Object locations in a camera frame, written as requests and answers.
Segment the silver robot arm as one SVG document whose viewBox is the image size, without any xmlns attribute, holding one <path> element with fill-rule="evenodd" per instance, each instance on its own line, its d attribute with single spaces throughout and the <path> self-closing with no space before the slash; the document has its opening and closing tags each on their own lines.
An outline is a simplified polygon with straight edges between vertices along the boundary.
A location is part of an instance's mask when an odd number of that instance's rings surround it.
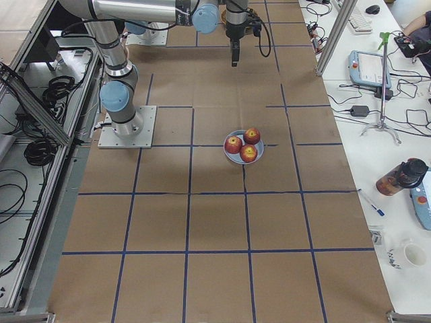
<svg viewBox="0 0 431 323">
<path fill-rule="evenodd" d="M 131 137 L 143 128 L 143 118 L 133 105 L 137 69 L 128 59 L 115 20 L 131 23 L 173 23 L 194 26 L 203 34 L 215 30 L 219 1 L 62 1 L 61 5 L 83 21 L 104 58 L 108 83 L 100 90 L 100 101 L 112 121 L 113 132 Z"/>
<path fill-rule="evenodd" d="M 220 20 L 219 6 L 226 6 L 226 36 L 230 41 L 231 64 L 240 60 L 240 40 L 246 29 L 260 34 L 262 20 L 248 8 L 247 1 L 128 1 L 120 10 L 128 22 L 162 22 L 193 26 L 202 34 L 212 33 Z"/>
</svg>

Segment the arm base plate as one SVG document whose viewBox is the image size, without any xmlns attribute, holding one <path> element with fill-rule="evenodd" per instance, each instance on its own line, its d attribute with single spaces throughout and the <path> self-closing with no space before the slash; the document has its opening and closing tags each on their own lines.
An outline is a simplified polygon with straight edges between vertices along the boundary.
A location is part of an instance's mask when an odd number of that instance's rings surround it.
<svg viewBox="0 0 431 323">
<path fill-rule="evenodd" d="M 151 30 L 147 30 L 141 35 L 129 34 L 126 40 L 126 45 L 165 46 L 167 35 L 167 31 Z"/>
<path fill-rule="evenodd" d="M 100 149 L 150 149 L 154 137 L 157 106 L 137 106 L 135 116 L 128 123 L 112 121 L 107 112 L 98 140 Z"/>
</svg>

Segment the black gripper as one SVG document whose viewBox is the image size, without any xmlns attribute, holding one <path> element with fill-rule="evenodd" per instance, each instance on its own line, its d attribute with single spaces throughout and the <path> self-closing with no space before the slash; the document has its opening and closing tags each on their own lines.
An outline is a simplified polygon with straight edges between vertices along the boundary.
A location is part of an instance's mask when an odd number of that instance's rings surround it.
<svg viewBox="0 0 431 323">
<path fill-rule="evenodd" d="M 261 33 L 261 24 L 226 24 L 226 35 L 230 39 L 231 66 L 236 67 L 240 60 L 240 39 L 244 37 L 246 29 L 250 28 L 255 37 Z"/>
</svg>

